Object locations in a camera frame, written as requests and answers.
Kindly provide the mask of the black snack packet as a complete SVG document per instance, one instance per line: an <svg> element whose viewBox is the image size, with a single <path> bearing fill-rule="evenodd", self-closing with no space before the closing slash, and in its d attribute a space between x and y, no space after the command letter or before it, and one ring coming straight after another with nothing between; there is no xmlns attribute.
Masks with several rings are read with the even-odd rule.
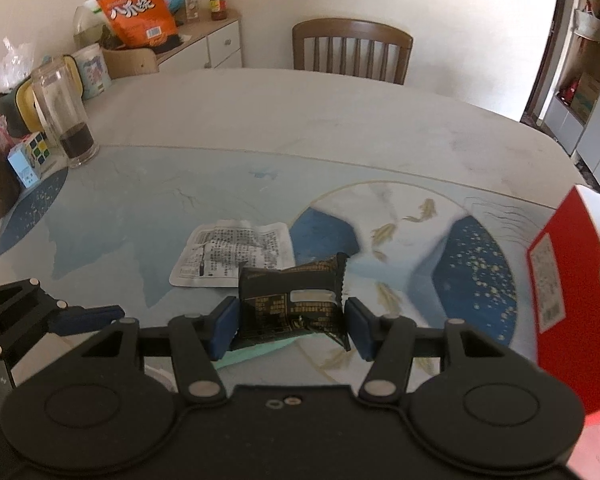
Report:
<svg viewBox="0 0 600 480"><path fill-rule="evenodd" d="M342 291L348 255L284 270L247 268L238 280L237 332L230 348L324 334L350 349Z"/></svg>

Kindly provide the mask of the mint green cloth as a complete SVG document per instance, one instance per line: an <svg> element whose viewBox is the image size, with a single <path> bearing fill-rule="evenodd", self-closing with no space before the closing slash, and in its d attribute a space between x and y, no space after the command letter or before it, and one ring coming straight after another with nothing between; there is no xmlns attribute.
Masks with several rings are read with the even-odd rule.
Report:
<svg viewBox="0 0 600 480"><path fill-rule="evenodd" d="M294 344L301 336L295 336L282 340L266 342L265 344L256 344L255 346L227 351L219 361L215 361L213 366L216 370L228 370L232 367L244 366L246 363L257 361L260 358L272 356L279 350L283 350Z"/></svg>

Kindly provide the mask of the white printed sachet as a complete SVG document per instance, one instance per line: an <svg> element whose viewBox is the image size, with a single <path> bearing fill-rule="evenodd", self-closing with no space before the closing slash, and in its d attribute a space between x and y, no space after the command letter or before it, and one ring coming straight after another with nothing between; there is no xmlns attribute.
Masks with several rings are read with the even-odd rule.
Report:
<svg viewBox="0 0 600 480"><path fill-rule="evenodd" d="M220 220L194 229L169 283L175 287L235 288L243 266L284 270L296 265L288 226Z"/></svg>

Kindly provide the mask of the light blue small box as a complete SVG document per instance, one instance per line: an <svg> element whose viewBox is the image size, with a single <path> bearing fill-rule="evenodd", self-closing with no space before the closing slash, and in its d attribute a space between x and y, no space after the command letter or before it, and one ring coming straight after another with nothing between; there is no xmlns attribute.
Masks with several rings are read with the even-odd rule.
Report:
<svg viewBox="0 0 600 480"><path fill-rule="evenodd" d="M41 181L41 171L27 144L15 145L8 153L7 160L24 188L33 188Z"/></svg>

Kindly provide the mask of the rubiks cube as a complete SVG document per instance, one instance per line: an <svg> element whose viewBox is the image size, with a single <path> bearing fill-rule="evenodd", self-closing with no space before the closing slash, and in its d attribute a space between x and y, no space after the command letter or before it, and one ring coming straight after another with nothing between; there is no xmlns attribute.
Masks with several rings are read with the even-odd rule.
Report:
<svg viewBox="0 0 600 480"><path fill-rule="evenodd" d="M32 132L23 139L23 144L28 150L30 159L36 163L36 166L42 168L50 158L46 134L43 131Z"/></svg>

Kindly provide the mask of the yellow container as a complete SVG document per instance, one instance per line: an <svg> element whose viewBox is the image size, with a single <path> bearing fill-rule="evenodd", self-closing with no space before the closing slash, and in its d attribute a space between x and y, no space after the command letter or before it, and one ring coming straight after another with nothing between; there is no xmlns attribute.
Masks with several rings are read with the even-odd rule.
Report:
<svg viewBox="0 0 600 480"><path fill-rule="evenodd" d="M83 84L76 61L72 55L68 54L56 56L56 58L63 58L65 60L82 98ZM31 75L27 76L23 82L20 82L14 90L8 93L0 93L0 114L7 120L9 135L16 139L23 139L30 133L39 131L43 131L46 136L49 136L43 127L43 116L38 110L38 104L36 104L36 99L32 91Z"/></svg>

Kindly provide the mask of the red cardboard box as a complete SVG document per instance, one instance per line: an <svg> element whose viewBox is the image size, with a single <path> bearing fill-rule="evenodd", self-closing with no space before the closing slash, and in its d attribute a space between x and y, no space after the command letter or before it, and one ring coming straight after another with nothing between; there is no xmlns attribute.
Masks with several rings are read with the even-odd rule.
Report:
<svg viewBox="0 0 600 480"><path fill-rule="evenodd" d="M600 424L600 194L576 185L527 252L539 366Z"/></svg>

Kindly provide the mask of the white patterned cup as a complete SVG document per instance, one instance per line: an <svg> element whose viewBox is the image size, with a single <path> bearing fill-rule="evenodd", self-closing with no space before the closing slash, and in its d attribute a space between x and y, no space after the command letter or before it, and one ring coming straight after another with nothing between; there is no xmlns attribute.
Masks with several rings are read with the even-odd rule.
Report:
<svg viewBox="0 0 600 480"><path fill-rule="evenodd" d="M83 99L93 99L111 86L108 67L99 44L90 44L72 55L83 84Z"/></svg>

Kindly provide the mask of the light wooden box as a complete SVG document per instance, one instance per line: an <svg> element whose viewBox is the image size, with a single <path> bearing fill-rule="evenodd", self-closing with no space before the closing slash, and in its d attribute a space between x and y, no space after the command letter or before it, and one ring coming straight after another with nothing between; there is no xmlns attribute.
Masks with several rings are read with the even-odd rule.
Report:
<svg viewBox="0 0 600 480"><path fill-rule="evenodd" d="M157 55L150 49L102 50L111 79L158 73Z"/></svg>

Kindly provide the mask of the white side cabinet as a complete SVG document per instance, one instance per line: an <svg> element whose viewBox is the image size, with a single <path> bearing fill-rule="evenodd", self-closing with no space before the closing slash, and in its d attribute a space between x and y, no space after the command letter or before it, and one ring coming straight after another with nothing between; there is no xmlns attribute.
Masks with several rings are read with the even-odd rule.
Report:
<svg viewBox="0 0 600 480"><path fill-rule="evenodd" d="M201 10L197 21L178 28L182 43L157 55L158 70L182 74L206 68L242 68L241 18L230 9L225 20L215 21L208 10Z"/></svg>

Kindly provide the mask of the brown wooden chair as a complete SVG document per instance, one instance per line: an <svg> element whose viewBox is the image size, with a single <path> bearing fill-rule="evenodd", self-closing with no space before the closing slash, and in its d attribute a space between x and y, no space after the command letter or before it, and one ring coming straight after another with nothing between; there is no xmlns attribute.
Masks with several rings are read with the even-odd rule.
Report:
<svg viewBox="0 0 600 480"><path fill-rule="evenodd" d="M414 38L390 25L352 18L314 18L291 31L295 70L404 84Z"/></svg>

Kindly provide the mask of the orange snack bag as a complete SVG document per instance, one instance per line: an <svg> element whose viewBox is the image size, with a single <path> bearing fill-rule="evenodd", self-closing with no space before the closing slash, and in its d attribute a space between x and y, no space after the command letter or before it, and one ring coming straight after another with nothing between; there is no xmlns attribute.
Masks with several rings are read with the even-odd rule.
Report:
<svg viewBox="0 0 600 480"><path fill-rule="evenodd" d="M181 44L178 26L164 0L96 0L112 30L131 49L155 53Z"/></svg>

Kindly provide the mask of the red lidded jar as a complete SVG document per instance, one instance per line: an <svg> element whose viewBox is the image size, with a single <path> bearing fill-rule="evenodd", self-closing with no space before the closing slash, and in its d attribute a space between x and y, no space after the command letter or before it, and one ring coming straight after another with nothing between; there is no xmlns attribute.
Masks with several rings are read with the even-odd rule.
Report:
<svg viewBox="0 0 600 480"><path fill-rule="evenodd" d="M209 9L212 21L227 19L226 0L209 0Z"/></svg>

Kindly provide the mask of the hanging tote bag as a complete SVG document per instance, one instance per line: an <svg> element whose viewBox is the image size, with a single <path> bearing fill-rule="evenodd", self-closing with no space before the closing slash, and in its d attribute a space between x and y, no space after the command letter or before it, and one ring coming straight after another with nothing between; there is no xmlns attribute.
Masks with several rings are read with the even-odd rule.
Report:
<svg viewBox="0 0 600 480"><path fill-rule="evenodd" d="M600 18L593 12L590 0L582 9L574 10L573 33L588 41L600 42Z"/></svg>

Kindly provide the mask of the grey wall cabinet unit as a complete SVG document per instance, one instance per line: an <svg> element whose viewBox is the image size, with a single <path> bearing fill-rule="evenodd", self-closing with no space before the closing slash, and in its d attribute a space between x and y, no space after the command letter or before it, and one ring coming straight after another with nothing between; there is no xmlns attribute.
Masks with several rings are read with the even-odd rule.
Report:
<svg viewBox="0 0 600 480"><path fill-rule="evenodd" d="M540 69L522 119L556 141L600 192L600 42L573 33L586 0L556 0ZM590 0L600 18L600 0Z"/></svg>

